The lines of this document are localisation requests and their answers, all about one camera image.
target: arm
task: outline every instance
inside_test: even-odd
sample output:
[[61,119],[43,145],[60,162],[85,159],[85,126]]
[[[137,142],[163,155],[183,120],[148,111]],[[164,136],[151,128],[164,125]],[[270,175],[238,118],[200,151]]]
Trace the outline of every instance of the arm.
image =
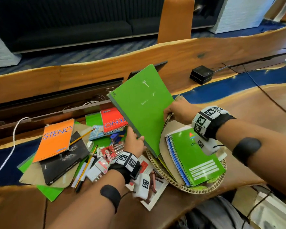
[[[189,125],[200,110],[201,108],[182,97],[164,110],[164,118],[173,112],[176,121]],[[248,167],[286,194],[286,135],[238,119],[227,121],[216,133],[216,139],[230,151],[245,137],[256,138],[262,144],[260,149],[249,157]]]
[[[124,150],[134,154],[137,158],[144,150],[144,137],[137,139],[131,127],[128,127]],[[49,229],[71,228],[108,228],[115,208],[110,200],[100,194],[104,185],[115,187],[120,195],[124,194],[125,180],[116,170],[109,170],[90,189],[69,205],[51,224]]]

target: orange steno notebook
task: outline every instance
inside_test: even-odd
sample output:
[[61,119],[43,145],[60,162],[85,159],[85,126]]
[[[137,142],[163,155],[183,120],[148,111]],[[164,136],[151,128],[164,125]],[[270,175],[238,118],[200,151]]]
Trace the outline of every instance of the orange steno notebook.
[[109,108],[101,111],[104,126],[104,134],[123,128],[128,125],[125,118],[121,115],[117,108]]
[[42,161],[68,150],[73,126],[74,119],[46,126],[33,162]]

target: wicker tray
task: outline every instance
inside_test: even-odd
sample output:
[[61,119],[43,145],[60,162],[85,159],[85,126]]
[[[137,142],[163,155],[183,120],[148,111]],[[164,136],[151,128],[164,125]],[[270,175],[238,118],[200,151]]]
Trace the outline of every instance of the wicker tray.
[[[207,181],[207,183],[205,183],[204,185],[198,185],[195,187],[185,187],[182,185],[179,185],[174,179],[172,179],[172,177],[170,176],[170,174],[167,172],[167,170],[164,168],[164,166],[162,165],[162,163],[153,156],[153,154],[150,151],[146,151],[148,159],[151,161],[151,163],[154,165],[154,167],[157,169],[157,171],[173,186],[177,187],[178,189],[187,192],[187,193],[191,193],[191,194],[206,194],[209,192],[214,191],[215,189],[217,189],[219,187],[219,185],[222,183],[222,181],[224,180],[225,174],[223,173],[222,175],[220,175],[217,178],[213,178],[209,181]],[[226,164],[226,160],[223,159],[221,161],[221,164],[224,166],[224,168],[227,170],[227,164]]]

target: red steno notebook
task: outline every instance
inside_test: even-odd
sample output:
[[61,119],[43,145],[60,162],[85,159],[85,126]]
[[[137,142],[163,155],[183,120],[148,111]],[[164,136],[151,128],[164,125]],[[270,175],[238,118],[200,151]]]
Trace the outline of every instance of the red steno notebook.
[[104,134],[110,133],[119,128],[128,125],[125,118],[121,115],[117,108],[109,108],[101,111],[104,126]]

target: black wristband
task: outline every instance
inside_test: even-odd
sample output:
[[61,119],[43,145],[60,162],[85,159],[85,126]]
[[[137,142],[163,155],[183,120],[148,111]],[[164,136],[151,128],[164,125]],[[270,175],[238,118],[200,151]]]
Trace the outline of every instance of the black wristband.
[[115,208],[114,213],[116,213],[121,201],[120,192],[111,185],[104,185],[100,192],[102,196],[108,198],[112,202]]
[[128,169],[125,168],[124,165],[120,165],[120,164],[117,164],[117,163],[114,163],[112,165],[109,166],[109,169],[108,170],[111,170],[111,169],[114,169],[116,171],[119,171],[124,179],[125,179],[125,184],[129,184],[130,183],[130,171]]
[[248,166],[248,158],[252,154],[256,153],[261,146],[262,143],[258,139],[245,137],[244,139],[241,139],[240,142],[235,146],[232,151],[232,155],[242,164]]
[[228,120],[231,120],[231,119],[236,119],[236,118],[231,116],[228,113],[219,115],[217,118],[215,118],[214,120],[211,121],[211,123],[209,124],[209,126],[206,129],[206,133],[204,134],[204,136],[206,138],[216,139],[216,133],[217,133],[218,129],[224,123],[226,123]]

